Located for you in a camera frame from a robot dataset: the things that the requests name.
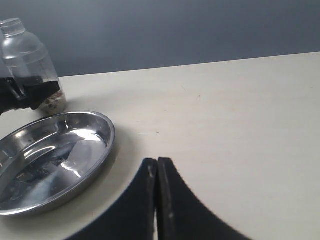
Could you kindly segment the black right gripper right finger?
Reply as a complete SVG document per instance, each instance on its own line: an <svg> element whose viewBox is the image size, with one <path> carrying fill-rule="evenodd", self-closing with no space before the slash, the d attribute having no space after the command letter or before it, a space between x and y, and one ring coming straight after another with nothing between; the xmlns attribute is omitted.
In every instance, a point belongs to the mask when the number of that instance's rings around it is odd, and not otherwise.
<svg viewBox="0 0 320 240"><path fill-rule="evenodd" d="M160 240L247 240L213 214L190 190L170 158L157 164L157 230Z"/></svg>

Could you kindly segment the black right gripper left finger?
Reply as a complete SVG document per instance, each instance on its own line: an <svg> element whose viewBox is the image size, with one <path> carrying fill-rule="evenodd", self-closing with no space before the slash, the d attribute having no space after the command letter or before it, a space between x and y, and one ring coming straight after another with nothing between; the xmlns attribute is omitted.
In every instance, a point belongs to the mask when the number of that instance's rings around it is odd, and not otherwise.
<svg viewBox="0 0 320 240"><path fill-rule="evenodd" d="M158 162L142 161L122 195L100 217L70 240L152 240Z"/></svg>

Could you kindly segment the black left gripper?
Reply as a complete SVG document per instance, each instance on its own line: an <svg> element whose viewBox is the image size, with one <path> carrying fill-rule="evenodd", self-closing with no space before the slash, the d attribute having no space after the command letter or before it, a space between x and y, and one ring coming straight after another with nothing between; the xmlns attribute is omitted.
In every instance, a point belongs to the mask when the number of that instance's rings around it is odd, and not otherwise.
<svg viewBox="0 0 320 240"><path fill-rule="evenodd" d="M41 76L0 78L0 114L12 110L36 110L60 90L57 81L42 83Z"/></svg>

